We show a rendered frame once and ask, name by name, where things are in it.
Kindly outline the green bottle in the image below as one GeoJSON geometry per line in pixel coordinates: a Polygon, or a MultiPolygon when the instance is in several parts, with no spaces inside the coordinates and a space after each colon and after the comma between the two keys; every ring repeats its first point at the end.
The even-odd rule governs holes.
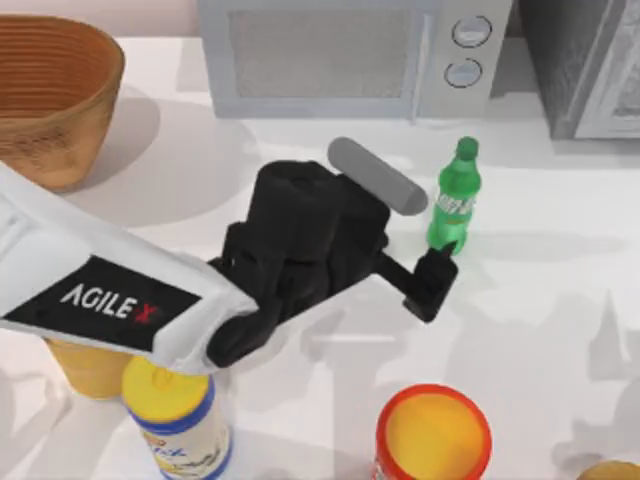
{"type": "Polygon", "coordinates": [[[449,250],[457,255],[463,249],[468,235],[476,197],[482,179],[477,167],[479,142],[473,137],[462,137],[450,163],[441,170],[438,196],[427,231],[431,248],[449,250]]]}

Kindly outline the microwave oven door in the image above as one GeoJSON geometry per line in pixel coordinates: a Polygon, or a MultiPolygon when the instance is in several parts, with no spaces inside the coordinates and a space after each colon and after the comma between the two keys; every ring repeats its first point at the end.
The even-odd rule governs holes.
{"type": "Polygon", "coordinates": [[[406,118],[435,0],[197,0],[220,118],[406,118]]]}

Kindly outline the microwave knob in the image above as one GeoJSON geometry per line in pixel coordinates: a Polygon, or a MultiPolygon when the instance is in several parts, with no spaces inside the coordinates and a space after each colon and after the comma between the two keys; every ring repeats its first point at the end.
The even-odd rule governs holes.
{"type": "Polygon", "coordinates": [[[444,71],[444,80],[455,89],[466,89],[477,84],[484,70],[481,63],[473,58],[465,58],[450,63],[444,71]]]}
{"type": "Polygon", "coordinates": [[[492,24],[485,16],[458,20],[452,29],[454,42],[462,48],[477,48],[492,34],[492,24]]]}

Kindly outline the pale microwave oven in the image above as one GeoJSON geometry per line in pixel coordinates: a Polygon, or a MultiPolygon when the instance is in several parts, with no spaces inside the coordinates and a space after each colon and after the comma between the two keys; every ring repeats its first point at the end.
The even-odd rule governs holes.
{"type": "Polygon", "coordinates": [[[489,100],[513,0],[435,0],[430,50],[418,119],[478,117],[489,100]],[[492,24],[489,39],[477,48],[462,48],[452,38],[461,19],[485,16],[492,24]],[[455,89],[444,80],[446,67],[473,58],[483,66],[481,80],[472,87],[455,89]]]}

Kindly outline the tan round bread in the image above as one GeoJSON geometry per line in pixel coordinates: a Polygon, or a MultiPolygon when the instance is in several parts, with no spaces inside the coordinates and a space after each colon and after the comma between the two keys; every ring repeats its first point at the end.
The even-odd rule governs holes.
{"type": "Polygon", "coordinates": [[[621,460],[603,461],[584,470],[576,480],[640,480],[640,465],[621,460]]]}

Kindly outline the white bottle with yellow lid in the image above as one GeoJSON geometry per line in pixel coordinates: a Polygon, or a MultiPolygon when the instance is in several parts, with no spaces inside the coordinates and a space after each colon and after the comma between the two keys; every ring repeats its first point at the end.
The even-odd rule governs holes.
{"type": "Polygon", "coordinates": [[[219,480],[233,450],[210,375],[186,375],[134,357],[121,394],[166,480],[219,480]]]}

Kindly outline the yellow cup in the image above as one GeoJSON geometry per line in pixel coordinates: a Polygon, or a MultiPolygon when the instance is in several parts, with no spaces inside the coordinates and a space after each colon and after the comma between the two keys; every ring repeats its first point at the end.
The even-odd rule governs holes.
{"type": "Polygon", "coordinates": [[[132,355],[58,340],[45,343],[76,392],[92,399],[121,395],[122,375],[132,355]]]}

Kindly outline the brown ribbed basket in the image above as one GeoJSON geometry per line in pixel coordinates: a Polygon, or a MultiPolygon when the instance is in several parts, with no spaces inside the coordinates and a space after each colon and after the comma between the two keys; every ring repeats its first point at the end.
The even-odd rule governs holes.
{"type": "Polygon", "coordinates": [[[0,162],[50,190],[89,174],[106,138],[125,55],[68,18],[0,14],[0,162]]]}

